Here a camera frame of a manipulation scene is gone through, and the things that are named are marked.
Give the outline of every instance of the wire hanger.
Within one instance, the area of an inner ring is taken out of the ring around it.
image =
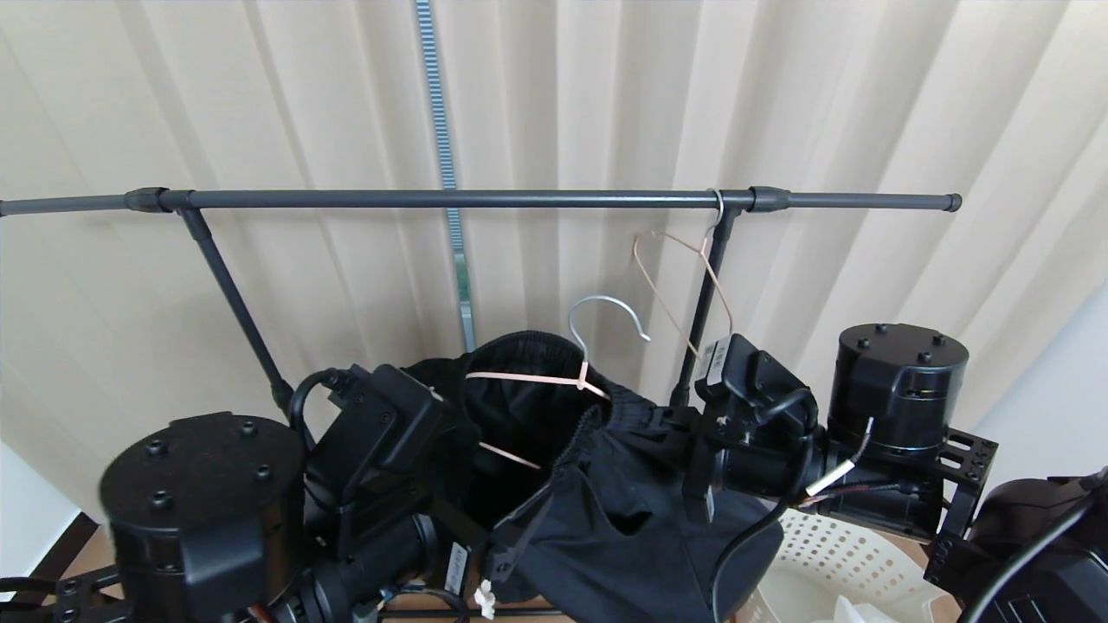
[[[581,372],[577,375],[577,378],[548,377],[543,375],[521,375],[514,372],[470,372],[465,375],[465,378],[466,379],[491,378],[500,380],[522,380],[530,382],[543,382],[548,385],[572,385],[576,387],[578,390],[587,389],[588,391],[592,391],[593,394],[599,396],[601,398],[604,398],[605,400],[611,400],[612,398],[607,394],[605,394],[603,389],[596,387],[595,385],[588,382],[585,379],[585,377],[588,375],[588,345],[585,344],[585,340],[581,337],[581,334],[577,331],[577,327],[574,326],[573,324],[573,318],[577,313],[577,308],[579,308],[583,304],[588,303],[591,300],[603,300],[622,307],[624,310],[627,312],[627,314],[630,315],[632,320],[635,321],[635,328],[638,330],[638,337],[643,338],[645,341],[650,341],[650,336],[646,335],[646,333],[643,330],[643,324],[639,323],[638,320],[638,314],[636,314],[635,310],[630,308],[630,305],[627,305],[623,300],[619,300],[618,298],[615,298],[613,296],[608,296],[605,294],[597,294],[594,296],[586,296],[585,298],[582,298],[581,300],[575,303],[573,307],[570,308],[570,315],[567,317],[567,321],[570,324],[570,333],[573,334],[573,338],[577,340],[577,345],[581,347],[581,353],[583,356],[581,361]]]
[[[677,236],[668,232],[658,233],[652,229],[649,234],[656,241],[669,238],[680,244],[685,248],[693,251],[698,256],[700,256],[700,261],[704,262],[704,267],[705,269],[708,270],[708,276],[711,278],[711,283],[716,287],[716,292],[719,294],[719,299],[724,303],[724,309],[727,310],[727,335],[731,335],[735,333],[735,314],[731,312],[731,306],[727,304],[727,296],[724,294],[722,286],[719,285],[719,277],[716,275],[716,270],[711,267],[711,263],[708,262],[708,255],[706,253],[706,249],[708,248],[708,237],[711,235],[712,229],[715,229],[716,226],[719,225],[719,223],[724,219],[724,194],[717,191],[716,188],[708,188],[708,190],[716,194],[716,200],[719,202],[717,206],[718,213],[716,214],[716,222],[712,223],[711,226],[708,227],[708,231],[704,233],[704,238],[700,239],[699,248],[693,246],[691,244],[678,238]],[[630,253],[635,257],[635,264],[638,265],[638,269],[643,273],[643,277],[646,278],[646,283],[650,284],[650,289],[654,290],[654,296],[655,298],[658,299],[658,304],[661,305],[661,309],[666,313],[666,316],[669,317],[669,321],[674,324],[674,327],[678,330],[678,333],[685,335],[685,344],[687,344],[689,350],[693,351],[693,356],[699,358],[700,353],[697,350],[695,346],[693,346],[691,336],[684,329],[681,329],[680,324],[677,321],[677,317],[674,316],[674,313],[669,309],[669,306],[666,305],[666,302],[661,298],[661,293],[658,292],[658,287],[654,284],[654,279],[650,278],[650,274],[647,273],[646,266],[643,265],[643,259],[639,258],[638,256],[638,242],[644,235],[646,234],[638,234],[637,236],[635,236],[635,243],[630,247]]]

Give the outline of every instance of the brown baseboard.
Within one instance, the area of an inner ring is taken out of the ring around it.
[[[58,538],[47,555],[31,572],[32,578],[41,578],[57,582],[62,579],[65,570],[69,569],[76,555],[81,553],[89,539],[96,532],[96,522],[83,512],[78,513],[69,528]],[[42,603],[47,599],[45,593],[34,591],[20,591],[16,593],[12,601],[22,603]]]

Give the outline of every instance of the blue striped strip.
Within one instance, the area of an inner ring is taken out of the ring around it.
[[[442,188],[455,191],[458,178],[454,176],[454,156],[450,149],[447,104],[442,96],[439,47],[434,38],[430,0],[416,0],[416,19],[419,21],[419,37],[423,47],[423,69],[427,73],[427,92],[431,99],[431,121],[434,123],[434,144],[439,151]],[[462,215],[456,207],[447,208],[447,226],[450,229],[450,248],[453,252],[458,278],[458,312],[462,318],[462,336],[465,339],[465,350],[472,351],[476,348],[476,335],[473,331],[473,302],[470,299],[470,269],[462,241]]]

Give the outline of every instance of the screw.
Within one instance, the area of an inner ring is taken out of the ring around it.
[[[168,491],[154,491],[154,494],[150,497],[151,509],[164,511],[171,507],[173,507],[173,496]]]
[[[150,443],[146,445],[146,453],[151,457],[165,456],[166,451],[168,451],[168,448],[165,447],[165,443],[161,439],[151,439]]]

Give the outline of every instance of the white plastic basket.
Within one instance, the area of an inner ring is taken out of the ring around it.
[[[788,511],[777,558],[742,606],[741,623],[811,623],[834,617],[835,599],[871,603],[900,623],[933,623],[943,594],[923,570],[879,533],[819,515]]]

